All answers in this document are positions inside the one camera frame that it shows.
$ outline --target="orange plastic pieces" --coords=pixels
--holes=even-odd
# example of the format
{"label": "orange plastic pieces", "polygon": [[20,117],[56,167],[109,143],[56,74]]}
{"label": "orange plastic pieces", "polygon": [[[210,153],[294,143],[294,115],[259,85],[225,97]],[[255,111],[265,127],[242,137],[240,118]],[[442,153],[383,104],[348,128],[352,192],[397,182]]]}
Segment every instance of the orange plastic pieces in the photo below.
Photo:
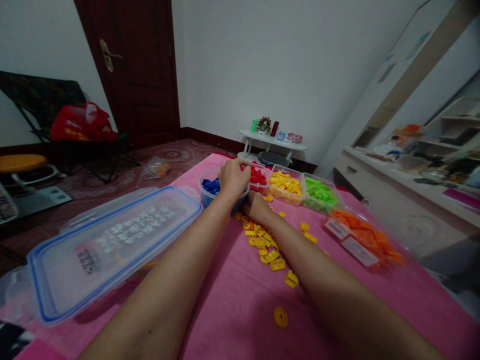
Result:
{"label": "orange plastic pieces", "polygon": [[333,211],[331,217],[348,228],[352,237],[376,256],[380,260],[381,265],[390,267],[390,264],[382,261],[384,257],[399,265],[403,263],[402,254],[396,252],[390,245],[385,233],[376,231],[371,223],[343,210]]}

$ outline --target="door handle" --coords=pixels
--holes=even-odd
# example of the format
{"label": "door handle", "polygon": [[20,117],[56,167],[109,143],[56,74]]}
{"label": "door handle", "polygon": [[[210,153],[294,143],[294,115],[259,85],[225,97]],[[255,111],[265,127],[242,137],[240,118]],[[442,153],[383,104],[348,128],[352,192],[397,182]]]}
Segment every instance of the door handle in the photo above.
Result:
{"label": "door handle", "polygon": [[119,58],[123,60],[124,58],[120,54],[112,54],[109,50],[109,46],[103,40],[102,38],[100,39],[100,48],[101,48],[101,53],[103,54],[103,60],[105,60],[105,65],[106,68],[108,69],[109,72],[113,73],[114,72],[114,63],[112,62],[112,58]]}
{"label": "door handle", "polygon": [[354,169],[353,167],[351,167],[351,166],[348,165],[348,166],[346,167],[346,172],[347,172],[347,173],[356,174],[356,173],[358,172],[358,170],[357,170],[357,169]]}

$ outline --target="small white table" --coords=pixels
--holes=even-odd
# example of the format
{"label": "small white table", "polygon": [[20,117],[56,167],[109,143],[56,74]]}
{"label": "small white table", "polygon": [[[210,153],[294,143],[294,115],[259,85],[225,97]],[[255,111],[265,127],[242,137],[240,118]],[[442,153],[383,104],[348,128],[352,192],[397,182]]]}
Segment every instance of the small white table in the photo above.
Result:
{"label": "small white table", "polygon": [[267,143],[268,145],[266,147],[266,151],[269,151],[271,144],[278,145],[282,148],[287,148],[288,155],[286,156],[286,158],[288,161],[290,161],[290,158],[292,157],[292,153],[294,152],[294,150],[298,150],[298,151],[307,150],[307,147],[301,143],[297,144],[294,142],[280,141],[280,140],[277,140],[275,136],[270,136],[269,134],[260,135],[258,132],[251,132],[250,130],[246,130],[246,129],[239,129],[238,132],[246,136],[246,141],[245,141],[245,148],[243,149],[242,152],[239,152],[237,156],[239,158],[248,160],[250,162],[258,161],[258,158],[254,154],[250,153],[250,151],[252,150],[253,140],[258,140],[258,141]]}

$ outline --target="pink tablecloth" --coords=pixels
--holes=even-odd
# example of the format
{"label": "pink tablecloth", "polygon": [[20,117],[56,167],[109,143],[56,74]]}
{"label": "pink tablecloth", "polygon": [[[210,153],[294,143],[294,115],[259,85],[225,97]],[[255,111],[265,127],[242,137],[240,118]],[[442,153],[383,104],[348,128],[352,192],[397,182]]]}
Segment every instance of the pink tablecloth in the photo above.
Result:
{"label": "pink tablecloth", "polygon": [[[197,188],[199,175],[227,159],[212,154],[173,186]],[[349,193],[352,208],[368,215]],[[479,358],[479,327],[417,263],[388,275],[369,273],[321,228],[323,215],[274,200],[276,212],[298,229],[310,225],[318,246],[378,294],[449,359]],[[301,287],[284,283],[287,270],[272,272],[248,244],[241,223],[231,218],[205,279],[183,344],[185,359],[326,359],[339,358],[341,345],[316,317]],[[123,286],[81,315],[53,328],[32,322],[27,329],[68,359],[74,359],[125,301],[133,288]],[[273,311],[283,307],[288,326],[275,325]]]}

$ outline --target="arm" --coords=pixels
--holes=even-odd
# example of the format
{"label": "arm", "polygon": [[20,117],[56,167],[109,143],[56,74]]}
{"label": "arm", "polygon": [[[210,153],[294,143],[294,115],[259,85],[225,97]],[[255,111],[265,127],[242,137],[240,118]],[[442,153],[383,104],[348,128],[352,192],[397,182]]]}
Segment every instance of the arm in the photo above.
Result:
{"label": "arm", "polygon": [[244,210],[268,227],[329,328],[361,359],[444,359],[386,303],[250,191]]}
{"label": "arm", "polygon": [[[243,172],[240,165],[247,165]],[[221,167],[215,200],[161,257],[79,359],[177,357],[230,212],[249,183],[248,165],[237,158]]]}

